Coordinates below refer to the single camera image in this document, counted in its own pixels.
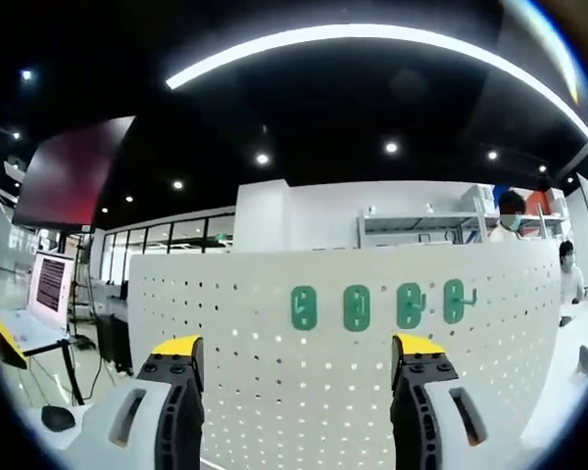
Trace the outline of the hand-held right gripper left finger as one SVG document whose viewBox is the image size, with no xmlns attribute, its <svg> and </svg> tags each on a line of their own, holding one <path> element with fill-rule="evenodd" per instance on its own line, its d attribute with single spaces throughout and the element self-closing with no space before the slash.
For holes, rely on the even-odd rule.
<svg viewBox="0 0 588 470">
<path fill-rule="evenodd" d="M 203 392 L 203 338 L 164 341 L 134 379 L 84 412 L 73 468 L 200 468 Z"/>
</svg>

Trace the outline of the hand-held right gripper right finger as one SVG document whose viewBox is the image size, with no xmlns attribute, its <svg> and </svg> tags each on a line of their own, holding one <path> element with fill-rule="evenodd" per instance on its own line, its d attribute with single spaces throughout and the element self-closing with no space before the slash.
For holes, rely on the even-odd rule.
<svg viewBox="0 0 588 470">
<path fill-rule="evenodd" d="M 460 377 L 443 348 L 408 334 L 392 339 L 390 420 L 397 469 L 516 469 L 506 412 Z"/>
</svg>

